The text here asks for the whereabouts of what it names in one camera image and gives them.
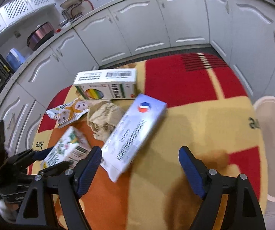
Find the white green carton box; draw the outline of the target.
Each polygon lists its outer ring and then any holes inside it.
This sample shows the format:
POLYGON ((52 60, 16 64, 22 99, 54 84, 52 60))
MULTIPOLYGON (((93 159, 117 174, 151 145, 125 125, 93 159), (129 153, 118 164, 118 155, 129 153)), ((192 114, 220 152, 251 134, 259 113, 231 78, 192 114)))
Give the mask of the white green carton box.
POLYGON ((74 168, 90 151, 91 147, 83 133, 70 126, 42 161, 41 168, 49 168, 62 161, 68 162, 69 168, 74 168))

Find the long white blue box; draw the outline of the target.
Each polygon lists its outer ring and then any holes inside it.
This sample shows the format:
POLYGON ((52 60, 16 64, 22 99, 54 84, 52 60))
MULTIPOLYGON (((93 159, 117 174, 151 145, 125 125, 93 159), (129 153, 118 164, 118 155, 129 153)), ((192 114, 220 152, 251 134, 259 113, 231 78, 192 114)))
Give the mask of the long white blue box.
POLYGON ((133 101, 102 147, 101 166, 112 182, 127 170, 166 110, 165 102, 145 94, 133 101))

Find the white box rainbow print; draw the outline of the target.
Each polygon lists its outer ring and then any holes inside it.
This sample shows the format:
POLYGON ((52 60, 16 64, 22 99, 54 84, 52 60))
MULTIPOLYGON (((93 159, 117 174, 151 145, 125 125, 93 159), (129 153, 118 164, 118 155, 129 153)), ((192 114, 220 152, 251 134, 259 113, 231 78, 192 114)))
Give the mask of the white box rainbow print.
POLYGON ((86 100, 130 100, 136 97, 136 69, 79 72, 73 85, 86 100))

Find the crumpled brown paper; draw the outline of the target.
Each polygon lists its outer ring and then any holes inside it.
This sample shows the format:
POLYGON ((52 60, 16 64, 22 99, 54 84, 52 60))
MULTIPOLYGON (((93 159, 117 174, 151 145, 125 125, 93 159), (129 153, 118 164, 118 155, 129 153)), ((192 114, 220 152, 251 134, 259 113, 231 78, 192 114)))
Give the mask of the crumpled brown paper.
POLYGON ((94 138, 106 142, 124 114, 125 111, 120 106, 110 101, 92 105, 86 118, 94 138))

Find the colourful patterned table blanket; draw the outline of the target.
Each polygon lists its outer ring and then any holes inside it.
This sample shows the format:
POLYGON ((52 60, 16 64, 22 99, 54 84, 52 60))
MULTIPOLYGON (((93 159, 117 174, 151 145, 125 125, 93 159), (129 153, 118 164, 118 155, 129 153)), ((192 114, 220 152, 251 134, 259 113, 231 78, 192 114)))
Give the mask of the colourful patterned table blanket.
POLYGON ((187 146, 209 169, 244 173, 266 208, 267 160, 259 122, 228 64, 187 53, 133 64, 138 91, 167 104, 162 121, 117 182, 99 168, 80 199, 92 229, 189 229, 201 204, 178 151, 187 146))

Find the blue water jug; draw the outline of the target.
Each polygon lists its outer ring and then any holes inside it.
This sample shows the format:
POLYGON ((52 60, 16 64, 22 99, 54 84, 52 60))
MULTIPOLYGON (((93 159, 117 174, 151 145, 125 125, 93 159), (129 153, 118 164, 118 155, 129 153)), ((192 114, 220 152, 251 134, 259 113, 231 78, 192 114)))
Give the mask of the blue water jug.
POLYGON ((26 61, 25 57, 16 48, 10 49, 6 60, 14 72, 26 61))

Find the pink rice cooker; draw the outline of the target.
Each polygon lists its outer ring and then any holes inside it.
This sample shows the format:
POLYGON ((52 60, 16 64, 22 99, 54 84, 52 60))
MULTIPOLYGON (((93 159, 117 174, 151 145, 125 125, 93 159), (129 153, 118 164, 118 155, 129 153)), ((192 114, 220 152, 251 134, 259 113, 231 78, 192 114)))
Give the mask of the pink rice cooker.
POLYGON ((36 27, 36 29, 28 36, 27 46, 32 50, 36 51, 41 45, 47 40, 53 37, 55 30, 50 22, 45 22, 36 27))

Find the dish rack with bowl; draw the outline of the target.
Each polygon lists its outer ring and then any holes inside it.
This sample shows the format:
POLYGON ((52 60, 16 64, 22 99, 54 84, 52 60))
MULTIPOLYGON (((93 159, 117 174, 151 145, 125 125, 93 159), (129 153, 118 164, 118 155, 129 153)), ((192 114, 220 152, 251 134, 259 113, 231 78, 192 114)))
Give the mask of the dish rack with bowl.
POLYGON ((94 9, 93 4, 89 0, 66 0, 61 3, 60 7, 62 16, 67 22, 74 21, 94 9))

